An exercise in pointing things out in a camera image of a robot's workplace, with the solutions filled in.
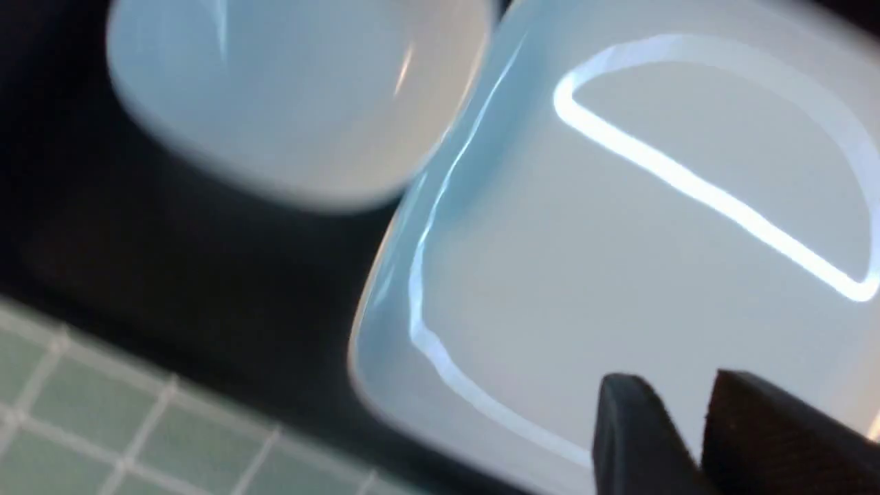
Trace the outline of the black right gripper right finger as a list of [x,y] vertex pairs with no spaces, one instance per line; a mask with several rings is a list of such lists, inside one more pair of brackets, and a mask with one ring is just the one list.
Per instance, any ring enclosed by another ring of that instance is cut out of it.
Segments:
[[701,470],[723,494],[877,494],[879,451],[757,374],[720,370]]

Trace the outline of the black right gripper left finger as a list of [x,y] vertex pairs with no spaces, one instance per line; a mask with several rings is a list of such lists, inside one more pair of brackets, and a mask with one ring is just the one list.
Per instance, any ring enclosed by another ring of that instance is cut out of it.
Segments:
[[659,395],[635,374],[606,374],[592,465],[597,494],[716,494]]

